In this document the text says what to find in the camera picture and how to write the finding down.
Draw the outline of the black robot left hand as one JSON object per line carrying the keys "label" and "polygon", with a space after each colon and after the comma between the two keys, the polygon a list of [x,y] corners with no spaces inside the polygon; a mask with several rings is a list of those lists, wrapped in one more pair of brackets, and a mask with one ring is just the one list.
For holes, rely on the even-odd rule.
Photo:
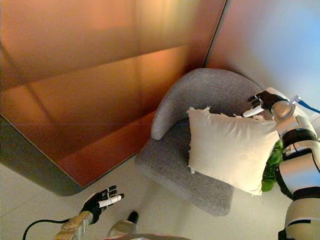
{"label": "black robot left hand", "polygon": [[92,214],[90,225],[93,225],[99,220],[103,211],[124,197],[125,195],[123,193],[117,194],[117,186],[112,185],[89,198],[84,203],[80,212],[90,212]]}

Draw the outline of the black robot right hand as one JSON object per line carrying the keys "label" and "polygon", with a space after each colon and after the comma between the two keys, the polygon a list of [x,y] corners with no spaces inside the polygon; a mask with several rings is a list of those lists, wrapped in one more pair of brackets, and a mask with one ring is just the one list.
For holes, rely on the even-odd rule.
{"label": "black robot right hand", "polygon": [[245,118],[257,115],[264,110],[271,112],[272,106],[277,102],[289,102],[281,92],[272,87],[268,87],[264,91],[254,94],[249,97],[247,101],[251,104],[251,108],[242,114]]}

